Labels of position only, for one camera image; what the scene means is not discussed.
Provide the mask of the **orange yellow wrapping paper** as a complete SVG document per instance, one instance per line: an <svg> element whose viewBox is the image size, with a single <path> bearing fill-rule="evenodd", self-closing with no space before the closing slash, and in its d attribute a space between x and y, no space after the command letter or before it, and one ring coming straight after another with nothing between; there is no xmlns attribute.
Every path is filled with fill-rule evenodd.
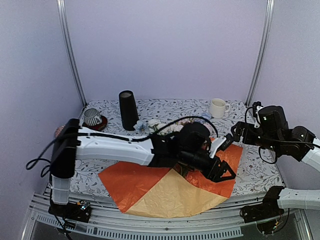
<svg viewBox="0 0 320 240"><path fill-rule="evenodd" d="M123 214L151 218L192 217L225 202L236 181L215 183L195 170L181 175L182 167L151 168L118 162L98 174Z"/></svg>

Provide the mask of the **white printed ribbon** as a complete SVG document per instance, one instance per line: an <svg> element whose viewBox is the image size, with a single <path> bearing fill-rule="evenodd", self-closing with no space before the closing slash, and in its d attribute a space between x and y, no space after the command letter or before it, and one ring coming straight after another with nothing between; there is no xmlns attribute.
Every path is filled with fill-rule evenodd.
<svg viewBox="0 0 320 240"><path fill-rule="evenodd" d="M239 167L237 169L236 177L239 179L244 179L247 175L248 175L247 166L243 165L243 164L239 165Z"/></svg>

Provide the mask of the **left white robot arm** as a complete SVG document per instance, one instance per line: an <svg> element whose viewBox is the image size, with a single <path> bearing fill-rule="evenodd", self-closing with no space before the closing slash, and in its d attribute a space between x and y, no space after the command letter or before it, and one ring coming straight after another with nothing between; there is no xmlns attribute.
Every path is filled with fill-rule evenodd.
<svg viewBox="0 0 320 240"><path fill-rule="evenodd" d="M69 202L71 178L76 160L101 159L128 162L152 168L173 168L182 164L200 171L208 180L219 183L236 177L232 167L216 153L233 142L231 134L210 140L209 130L199 122L185 124L178 132L141 138L106 134L81 127L69 120L54 140L49 172L55 209L63 216L74 213Z"/></svg>

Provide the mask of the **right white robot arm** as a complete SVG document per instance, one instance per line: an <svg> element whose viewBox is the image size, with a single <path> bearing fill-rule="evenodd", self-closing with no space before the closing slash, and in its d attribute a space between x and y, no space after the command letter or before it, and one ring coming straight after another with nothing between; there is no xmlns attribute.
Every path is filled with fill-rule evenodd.
<svg viewBox="0 0 320 240"><path fill-rule="evenodd" d="M269 218L277 210L320 209L319 183L307 183L303 174L311 171L308 180L315 180L320 174L320 139L306 127L291 128L281 106L256 105L252 108L254 123L246 120L237 122L231 132L236 142L257 146L260 150L273 152L275 160L284 160L292 166L279 165L282 175L288 181L286 187L271 187L259 206L262 218Z"/></svg>

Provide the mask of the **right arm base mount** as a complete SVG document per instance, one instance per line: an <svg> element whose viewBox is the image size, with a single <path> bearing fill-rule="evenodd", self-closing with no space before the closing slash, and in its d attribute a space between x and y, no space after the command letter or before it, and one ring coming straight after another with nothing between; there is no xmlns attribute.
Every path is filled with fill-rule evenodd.
<svg viewBox="0 0 320 240"><path fill-rule="evenodd" d="M272 186L263 197L261 203L242 207L239 215L245 223L283 215L285 210L279 207L278 199L280 198L281 191L284 189L284 186Z"/></svg>

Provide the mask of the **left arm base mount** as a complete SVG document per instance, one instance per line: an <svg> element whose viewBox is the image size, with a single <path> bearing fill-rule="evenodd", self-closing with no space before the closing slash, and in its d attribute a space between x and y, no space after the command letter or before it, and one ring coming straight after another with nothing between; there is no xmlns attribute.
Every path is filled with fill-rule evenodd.
<svg viewBox="0 0 320 240"><path fill-rule="evenodd" d="M86 200L80 200L76 203L68 202L66 205L53 203L50 201L48 213L68 220L88 223L91 217L91 203Z"/></svg>

